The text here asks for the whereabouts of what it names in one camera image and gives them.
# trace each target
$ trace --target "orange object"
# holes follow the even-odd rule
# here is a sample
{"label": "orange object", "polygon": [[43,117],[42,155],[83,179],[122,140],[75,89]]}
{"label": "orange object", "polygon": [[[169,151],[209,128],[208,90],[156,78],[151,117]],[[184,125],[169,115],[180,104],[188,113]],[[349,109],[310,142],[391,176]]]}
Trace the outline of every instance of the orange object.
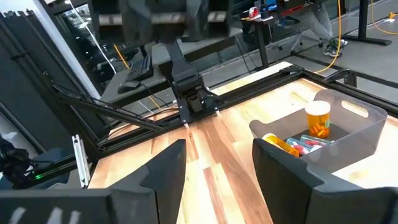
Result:
{"label": "orange object", "polygon": [[330,133],[330,104],[326,101],[313,101],[305,107],[308,130],[311,136],[326,138]]}
{"label": "orange object", "polygon": [[300,156],[300,153],[298,150],[292,148],[286,142],[279,139],[275,134],[268,133],[264,137],[262,137],[262,139],[265,140],[266,142],[268,142],[269,144],[273,144],[274,146],[278,147],[279,149],[282,149],[295,157]]}

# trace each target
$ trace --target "gray plastic bin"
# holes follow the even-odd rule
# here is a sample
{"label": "gray plastic bin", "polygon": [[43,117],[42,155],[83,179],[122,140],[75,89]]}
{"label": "gray plastic bin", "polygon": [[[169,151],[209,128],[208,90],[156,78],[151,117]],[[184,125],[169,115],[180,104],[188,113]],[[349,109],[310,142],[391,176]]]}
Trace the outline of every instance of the gray plastic bin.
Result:
{"label": "gray plastic bin", "polygon": [[[301,159],[334,172],[374,154],[387,119],[385,110],[335,90],[321,90],[314,100],[331,104],[330,135],[327,139],[334,142]],[[360,107],[364,113],[359,115],[344,108],[343,101]],[[250,128],[256,138],[274,133],[281,139],[300,139],[301,135],[308,134],[307,115],[301,109],[269,124],[254,120],[250,122]]]}

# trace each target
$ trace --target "black post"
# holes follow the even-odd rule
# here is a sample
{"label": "black post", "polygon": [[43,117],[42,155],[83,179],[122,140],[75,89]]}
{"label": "black post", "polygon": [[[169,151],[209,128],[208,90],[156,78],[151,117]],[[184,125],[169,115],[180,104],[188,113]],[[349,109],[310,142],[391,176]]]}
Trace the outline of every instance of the black post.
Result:
{"label": "black post", "polygon": [[262,62],[262,69],[265,69],[269,67],[269,64],[266,52],[266,44],[264,42],[264,36],[262,33],[262,24],[256,24],[256,32],[257,32],[257,38],[259,39],[259,50]]}
{"label": "black post", "polygon": [[368,0],[361,0],[359,4],[359,24],[358,24],[358,36],[344,35],[343,39],[360,41],[368,44],[378,44],[378,45],[390,45],[391,40],[383,40],[376,38],[366,37],[366,27],[368,26]]}

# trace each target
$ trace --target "wooden table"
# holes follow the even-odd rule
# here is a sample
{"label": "wooden table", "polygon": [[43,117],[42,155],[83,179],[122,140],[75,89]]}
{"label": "wooden table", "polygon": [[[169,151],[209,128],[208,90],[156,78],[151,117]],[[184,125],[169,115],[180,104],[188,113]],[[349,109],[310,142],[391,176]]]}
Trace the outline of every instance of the wooden table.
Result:
{"label": "wooden table", "polygon": [[[226,93],[289,65],[282,62],[213,91]],[[187,170],[177,223],[272,223],[252,164],[249,123],[254,119],[269,123],[300,110],[321,89],[310,81],[297,80],[224,110],[221,117],[192,123],[190,133],[176,129],[113,154],[99,161],[90,188],[115,183],[169,144],[185,138]],[[362,187],[398,186],[397,126],[398,120],[388,117],[375,155],[334,174]]]}

